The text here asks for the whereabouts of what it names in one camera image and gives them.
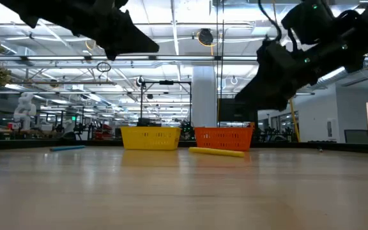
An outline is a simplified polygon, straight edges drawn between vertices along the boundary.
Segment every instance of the ceiling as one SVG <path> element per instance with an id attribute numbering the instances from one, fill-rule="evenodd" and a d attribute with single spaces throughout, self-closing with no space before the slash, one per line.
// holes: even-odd
<path id="1" fill-rule="evenodd" d="M 264 8 L 269 15 L 274 14 L 272 1 L 263 1 Z M 299 1 L 277 1 L 275 11 L 277 20 L 280 21 L 285 14 Z M 259 11 L 256 3 L 248 3 L 248 0 L 225 1 L 224 13 L 218 10 L 218 25 L 216 8 L 210 8 L 209 0 L 129 0 L 122 10 L 128 10 L 136 26 L 147 36 L 155 40 L 160 51 L 156 55 L 162 56 L 255 56 L 265 35 L 275 36 L 276 30 Z M 338 15 L 347 9 L 361 6 L 359 1 L 336 0 L 332 4 L 333 14 Z M 176 20 L 177 40 L 174 39 L 173 17 Z M 25 25 L 19 16 L 0 4 L 0 41 L 8 49 L 6 55 L 29 56 L 102 56 L 104 51 L 95 45 L 95 42 L 84 37 L 75 37 L 62 27 L 40 20 L 41 24 L 35 29 Z M 199 43 L 196 34 L 202 28 L 208 28 L 216 37 L 217 28 L 220 37 L 218 45 L 205 47 Z M 291 44 L 283 41 L 288 49 Z M 51 81 L 56 79 L 61 82 L 79 82 L 78 84 L 59 85 L 51 87 L 43 85 L 12 86 L 10 91 L 85 91 L 85 92 L 113 92 L 114 95 L 99 95 L 97 102 L 92 98 L 87 100 L 79 95 L 40 95 L 45 99 L 63 100 L 66 105 L 106 106 L 111 104 L 113 109 L 95 108 L 92 116 L 101 113 L 113 113 L 115 118 L 134 120 L 137 116 L 137 106 L 140 95 L 127 95 L 127 92 L 138 92 L 139 87 L 135 82 L 139 77 L 146 81 L 174 80 L 191 81 L 192 67 L 194 65 L 214 66 L 220 75 L 221 65 L 213 61 L 115 61 L 109 62 L 112 70 L 100 73 L 96 65 L 101 61 L 32 61 L 32 66 L 13 61 L 3 63 L 12 70 L 13 80 L 20 82 L 26 77 L 33 81 Z M 222 89 L 226 97 L 232 97 L 241 90 L 256 74 L 258 65 L 251 62 L 225 61 L 222 69 Z M 107 81 L 114 84 L 85 84 L 84 82 Z M 186 118 L 188 116 L 189 94 L 186 86 L 173 85 L 161 86 L 155 84 L 147 93 L 156 92 L 153 99 L 145 99 L 148 108 L 145 113 L 151 117 L 160 119 Z M 158 95 L 159 92 L 173 92 L 175 95 Z M 157 109 L 156 105 L 165 104 L 165 108 Z M 49 100 L 49 105 L 63 106 Z M 123 112 L 115 109 L 115 106 L 123 106 Z"/>

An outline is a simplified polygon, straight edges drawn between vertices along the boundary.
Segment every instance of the yellow basket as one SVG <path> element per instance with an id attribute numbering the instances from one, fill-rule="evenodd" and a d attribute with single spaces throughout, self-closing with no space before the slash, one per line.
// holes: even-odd
<path id="1" fill-rule="evenodd" d="M 174 127 L 121 127 L 126 150 L 176 150 L 180 132 Z"/>

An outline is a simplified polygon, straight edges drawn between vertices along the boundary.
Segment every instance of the white robot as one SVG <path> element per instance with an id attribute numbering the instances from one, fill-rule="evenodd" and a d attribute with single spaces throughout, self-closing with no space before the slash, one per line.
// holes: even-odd
<path id="1" fill-rule="evenodd" d="M 18 107 L 13 113 L 15 122 L 22 121 L 22 130 L 29 130 L 31 128 L 31 116 L 36 115 L 36 106 L 32 104 L 32 93 L 23 93 L 18 99 Z"/>

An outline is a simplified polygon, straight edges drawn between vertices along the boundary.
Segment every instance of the plastic basket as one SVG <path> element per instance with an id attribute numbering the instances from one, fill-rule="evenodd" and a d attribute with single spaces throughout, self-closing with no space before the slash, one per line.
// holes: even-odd
<path id="1" fill-rule="evenodd" d="M 180 133 L 174 127 L 121 127 L 126 150 L 176 150 Z"/>
<path id="2" fill-rule="evenodd" d="M 195 139 L 200 148 L 248 151 L 253 128 L 195 128 Z"/>

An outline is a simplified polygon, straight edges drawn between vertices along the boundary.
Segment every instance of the yellow pole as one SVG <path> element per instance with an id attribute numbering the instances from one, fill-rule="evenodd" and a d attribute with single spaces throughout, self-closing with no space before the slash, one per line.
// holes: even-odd
<path id="1" fill-rule="evenodd" d="M 291 105 L 291 114 L 292 114 L 293 124 L 295 125 L 296 137 L 298 138 L 298 142 L 300 142 L 299 128 L 298 128 L 298 124 L 296 123 L 295 110 L 293 109 L 293 99 L 292 98 L 289 99 L 289 104 Z"/>

